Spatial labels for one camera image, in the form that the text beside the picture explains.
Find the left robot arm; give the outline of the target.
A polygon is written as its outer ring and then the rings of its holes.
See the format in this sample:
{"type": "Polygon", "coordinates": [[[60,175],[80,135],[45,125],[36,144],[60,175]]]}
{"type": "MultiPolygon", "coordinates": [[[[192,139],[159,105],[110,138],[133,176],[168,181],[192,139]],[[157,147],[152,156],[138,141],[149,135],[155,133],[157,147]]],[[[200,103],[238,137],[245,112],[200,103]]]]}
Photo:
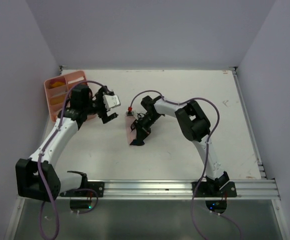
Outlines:
{"type": "Polygon", "coordinates": [[[58,176],[57,162],[71,138],[80,130],[90,115],[97,115],[103,124],[118,117],[108,112],[121,105],[119,97],[107,86],[101,85],[91,94],[87,81],[75,84],[66,94],[62,108],[52,131],[40,147],[27,159],[19,159],[15,165],[18,195],[25,198],[52,202],[64,192],[77,196],[88,193],[87,174],[69,170],[58,176]]]}

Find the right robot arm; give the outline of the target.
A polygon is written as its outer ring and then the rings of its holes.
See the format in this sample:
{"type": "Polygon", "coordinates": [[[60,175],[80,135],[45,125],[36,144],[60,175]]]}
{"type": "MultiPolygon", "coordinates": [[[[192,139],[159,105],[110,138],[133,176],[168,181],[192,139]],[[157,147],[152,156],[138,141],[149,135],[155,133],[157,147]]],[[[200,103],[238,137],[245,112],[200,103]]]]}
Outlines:
{"type": "Polygon", "coordinates": [[[220,196],[230,181],[228,173],[223,169],[212,146],[211,122],[199,103],[190,99],[184,103],[175,103],[158,96],[146,96],[141,101],[145,114],[137,116],[127,128],[129,145],[143,146],[145,139],[151,134],[152,125],[162,116],[176,118],[183,136],[194,144],[203,161],[203,177],[206,181],[197,183],[197,190],[204,197],[220,196]]]}

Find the pink underwear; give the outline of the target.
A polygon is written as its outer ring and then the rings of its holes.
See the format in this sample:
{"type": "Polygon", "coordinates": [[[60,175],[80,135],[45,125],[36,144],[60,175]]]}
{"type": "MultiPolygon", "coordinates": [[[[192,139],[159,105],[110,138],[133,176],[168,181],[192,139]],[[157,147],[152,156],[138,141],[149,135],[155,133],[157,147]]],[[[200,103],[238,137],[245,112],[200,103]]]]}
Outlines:
{"type": "Polygon", "coordinates": [[[127,143],[129,146],[143,146],[145,143],[143,140],[137,140],[137,130],[132,128],[132,125],[136,118],[134,116],[126,116],[125,117],[125,128],[126,128],[126,136],[127,143]]]}

